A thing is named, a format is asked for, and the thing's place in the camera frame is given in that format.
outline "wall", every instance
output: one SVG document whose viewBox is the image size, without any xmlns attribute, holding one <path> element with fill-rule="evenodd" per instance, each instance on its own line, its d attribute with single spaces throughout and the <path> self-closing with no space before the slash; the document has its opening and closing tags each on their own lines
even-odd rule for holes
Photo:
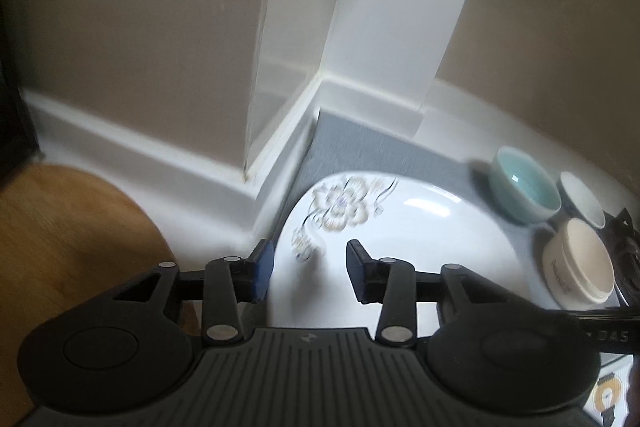
<svg viewBox="0 0 640 427">
<path fill-rule="evenodd" d="M 269 0 L 249 119 L 249 165 L 318 71 L 335 3 Z"/>
<path fill-rule="evenodd" d="M 638 0 L 466 0 L 438 77 L 640 194 Z"/>
<path fill-rule="evenodd" d="M 241 168 L 265 0 L 2 0 L 26 86 Z"/>
<path fill-rule="evenodd" d="M 338 0 L 323 74 L 419 107 L 464 1 Z"/>
</svg>

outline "gray mat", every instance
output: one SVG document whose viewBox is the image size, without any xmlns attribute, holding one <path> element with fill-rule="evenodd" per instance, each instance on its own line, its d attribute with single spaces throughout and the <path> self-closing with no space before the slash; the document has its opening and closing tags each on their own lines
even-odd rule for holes
<svg viewBox="0 0 640 427">
<path fill-rule="evenodd" d="M 432 183 L 463 198 L 494 217 L 511 241 L 529 283 L 531 299 L 558 309 L 541 276 L 542 249 L 553 236 L 546 223 L 524 227 L 497 209 L 486 177 L 487 164 L 462 164 L 430 150 L 387 136 L 329 113 L 321 113 L 316 134 L 294 181 L 276 227 L 277 240 L 287 216 L 316 182 L 343 171 L 380 171 Z"/>
</svg>

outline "metal rivet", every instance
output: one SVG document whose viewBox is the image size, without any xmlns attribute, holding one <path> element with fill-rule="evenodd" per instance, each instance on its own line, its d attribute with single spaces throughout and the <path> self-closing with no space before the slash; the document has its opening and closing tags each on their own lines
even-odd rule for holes
<svg viewBox="0 0 640 427">
<path fill-rule="evenodd" d="M 410 341 L 414 334 L 411 332 L 409 328 L 405 328 L 404 326 L 387 326 L 382 330 L 382 338 L 387 342 L 393 343 L 405 343 Z"/>
<path fill-rule="evenodd" d="M 228 324 L 216 324 L 207 328 L 207 336 L 212 341 L 230 341 L 238 336 L 238 330 Z"/>
</svg>

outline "light blue bowl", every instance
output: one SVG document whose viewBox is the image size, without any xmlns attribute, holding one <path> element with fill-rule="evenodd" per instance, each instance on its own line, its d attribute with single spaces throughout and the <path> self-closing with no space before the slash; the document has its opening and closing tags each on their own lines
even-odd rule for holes
<svg viewBox="0 0 640 427">
<path fill-rule="evenodd" d="M 500 147 L 489 172 L 495 200 L 521 223 L 547 221 L 560 210 L 556 183 L 531 156 L 513 147 Z"/>
</svg>

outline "beige wall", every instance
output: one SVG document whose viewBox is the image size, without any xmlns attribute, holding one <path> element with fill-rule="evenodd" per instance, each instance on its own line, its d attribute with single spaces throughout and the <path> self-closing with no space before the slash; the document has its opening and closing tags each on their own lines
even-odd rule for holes
<svg viewBox="0 0 640 427">
<path fill-rule="evenodd" d="M 437 76 L 640 194 L 640 0 L 466 0 Z"/>
<path fill-rule="evenodd" d="M 242 167 L 264 0 L 2 0 L 24 83 Z"/>
</svg>

